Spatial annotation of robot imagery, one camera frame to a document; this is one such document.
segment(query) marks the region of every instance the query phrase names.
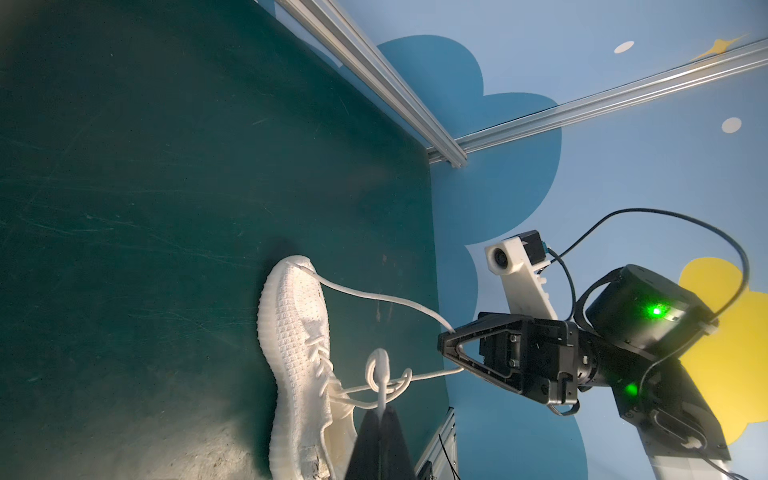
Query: yellow cloud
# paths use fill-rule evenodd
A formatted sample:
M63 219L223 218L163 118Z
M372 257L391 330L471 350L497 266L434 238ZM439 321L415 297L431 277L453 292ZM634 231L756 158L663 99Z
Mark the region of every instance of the yellow cloud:
M741 271L719 258L688 263L680 285L717 310L741 281ZM748 423L768 421L768 293L746 291L720 317L720 328L688 350L680 361L720 421L728 444Z

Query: white sneaker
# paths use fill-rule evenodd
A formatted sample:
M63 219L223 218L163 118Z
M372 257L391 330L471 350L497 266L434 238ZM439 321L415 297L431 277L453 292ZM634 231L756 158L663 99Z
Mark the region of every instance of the white sneaker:
M343 480L357 433L351 405L333 374L328 312L310 259L281 260L266 279L257 328L277 382L270 442L274 480Z

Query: green table surface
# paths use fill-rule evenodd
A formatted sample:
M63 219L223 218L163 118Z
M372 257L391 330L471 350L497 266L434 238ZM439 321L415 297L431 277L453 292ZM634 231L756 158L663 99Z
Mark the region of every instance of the green table surface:
M268 477L262 283L300 253L338 283L436 308L423 147L250 0L12 7L0 478ZM442 368L433 319L326 301L345 386L378 346L395 374ZM416 460L445 381L393 405Z

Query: shoelace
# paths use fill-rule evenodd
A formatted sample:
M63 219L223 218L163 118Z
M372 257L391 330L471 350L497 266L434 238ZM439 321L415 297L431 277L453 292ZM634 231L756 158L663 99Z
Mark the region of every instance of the shoelace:
M315 280L327 286L328 288L334 289L341 293L346 293L348 295L358 296L360 298L367 298L370 300L381 300L384 302L392 302L392 303L397 303L403 306L409 306L414 310L418 310L419 312L429 315L433 319L437 320L449 332L451 333L455 332L451 324L448 323L448 321L444 319L439 313L423 306L421 303L400 298L398 296L382 295L380 293L370 293L370 292L362 292L360 290L354 290L349 287L331 282L330 280L326 280L322 278L320 275L318 275L317 272L313 272L312 270L308 269L305 266L297 265L291 262L289 262L289 264L298 268L299 270L306 273L307 275L310 275ZM333 364L331 363L330 357L329 357L330 352L328 351L327 348L320 345L320 342L322 341L323 341L322 336L317 336L316 338L309 339L306 341L306 344L308 346L315 346L315 349L313 349L312 353L310 353L310 358L312 360L319 359L319 368L316 372L316 376L318 378L323 373L331 373L333 371ZM386 408L386 404L396 399L397 397L401 396L405 392L405 390L408 389L408 387L411 385L411 382L416 380L434 379L439 376L452 375L454 373L459 373L462 370L464 370L462 367L458 367L455 369L438 370L436 372L413 375L413 371L411 369L405 369L402 372L402 375L400 376L400 378L391 380L390 374L389 374L389 354L384 349L376 349L376 350L373 350L373 352L368 357L368 361L366 362L366 385L355 386L349 389L344 389L340 393L350 394L355 392L364 392L366 390L373 390L374 392L377 392L379 394L379 398L377 399L377 401L376 402L360 402L358 400L347 399L339 396L331 396L331 400L333 400L334 402L345 403L347 405L359 407L365 410L377 409L379 419L381 419L382 416L384 415L384 409ZM330 377L327 376L325 382L323 382L323 387L320 390L321 396L325 394L329 381L330 381Z

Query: yellow star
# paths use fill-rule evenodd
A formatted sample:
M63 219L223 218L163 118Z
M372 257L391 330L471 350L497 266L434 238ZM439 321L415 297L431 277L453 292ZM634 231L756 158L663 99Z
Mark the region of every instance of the yellow star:
M705 51L703 54L699 55L696 58L692 58L691 61L697 60L702 57L706 57L707 55L715 54L720 55L721 53L725 53L725 51L730 47L732 44L736 43L737 41L741 40L742 38L746 37L746 35L741 35L739 38L734 38L733 40L721 40L718 38L715 40L715 45L712 45L712 48L710 48L708 51Z

